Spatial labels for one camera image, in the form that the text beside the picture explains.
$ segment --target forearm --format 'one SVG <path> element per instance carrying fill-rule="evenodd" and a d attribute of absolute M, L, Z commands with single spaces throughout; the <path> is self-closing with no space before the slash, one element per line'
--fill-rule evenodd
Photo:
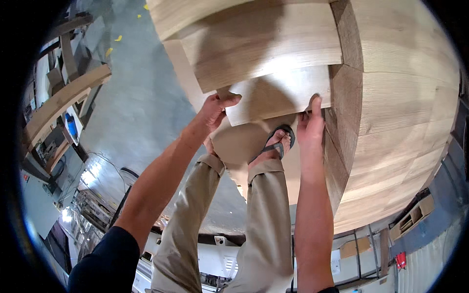
<path fill-rule="evenodd" d="M 300 148 L 301 183 L 295 221 L 298 287 L 333 286 L 330 271 L 333 213 L 325 184 L 322 147 Z"/>
<path fill-rule="evenodd" d="M 145 246 L 151 227 L 176 192 L 189 162 L 209 131 L 191 122 L 140 175 L 115 225 Z"/>

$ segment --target concrete floor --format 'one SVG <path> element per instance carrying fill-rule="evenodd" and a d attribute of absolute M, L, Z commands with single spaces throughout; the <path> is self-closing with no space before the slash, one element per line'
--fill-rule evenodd
<path fill-rule="evenodd" d="M 77 4 L 79 11 L 88 11 L 95 18 L 83 39 L 91 52 L 90 67 L 102 61 L 109 64 L 113 73 L 94 101 L 93 113 L 80 140 L 85 150 L 102 154 L 113 165 L 90 153 L 86 165 L 92 176 L 85 181 L 90 189 L 116 208 L 125 193 L 116 168 L 128 167 L 142 173 L 178 136 L 195 112 L 176 80 L 149 11 L 144 9 L 144 0 L 84 0 Z M 122 40 L 114 41 L 119 35 Z M 106 58 L 108 48 L 113 50 Z M 202 146 L 182 183 L 198 156 L 204 153 Z M 174 211 L 175 198 L 164 211 L 169 217 Z M 242 234 L 245 215 L 246 202 L 234 182 L 225 175 L 201 233 Z"/>

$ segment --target leg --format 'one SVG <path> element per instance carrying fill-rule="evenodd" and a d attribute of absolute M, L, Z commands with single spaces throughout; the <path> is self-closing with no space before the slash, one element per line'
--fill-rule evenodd
<path fill-rule="evenodd" d="M 267 154 L 250 164 L 247 217 L 246 242 L 237 256 L 239 271 L 223 293 L 284 292 L 293 267 L 287 184 L 278 157 Z"/>
<path fill-rule="evenodd" d="M 216 156 L 199 158 L 153 257 L 152 292 L 201 292 L 197 237 L 225 167 Z"/>

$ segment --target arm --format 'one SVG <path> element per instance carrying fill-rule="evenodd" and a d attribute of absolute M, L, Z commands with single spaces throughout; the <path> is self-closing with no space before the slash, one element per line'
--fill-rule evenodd
<path fill-rule="evenodd" d="M 115 226 L 129 232 L 143 251 L 151 227 L 173 197 L 189 162 L 207 136 L 226 116 L 225 107 L 236 105 L 240 95 L 221 101 L 218 95 L 207 98 L 200 112 L 140 175 L 130 190 Z"/>
<path fill-rule="evenodd" d="M 295 252 L 298 290 L 318 292 L 333 287 L 331 250 L 333 213 L 325 184 L 321 98 L 311 103 L 312 113 L 298 116 L 301 181 L 295 222 Z"/>

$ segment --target black sleeve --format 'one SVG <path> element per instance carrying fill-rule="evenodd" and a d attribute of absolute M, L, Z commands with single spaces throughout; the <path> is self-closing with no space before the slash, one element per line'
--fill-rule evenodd
<path fill-rule="evenodd" d="M 120 227 L 111 227 L 93 252 L 71 271 L 69 292 L 131 292 L 140 250 Z"/>
<path fill-rule="evenodd" d="M 337 289 L 336 287 L 329 287 L 326 289 L 322 289 L 318 293 L 339 293 L 339 289 Z"/>

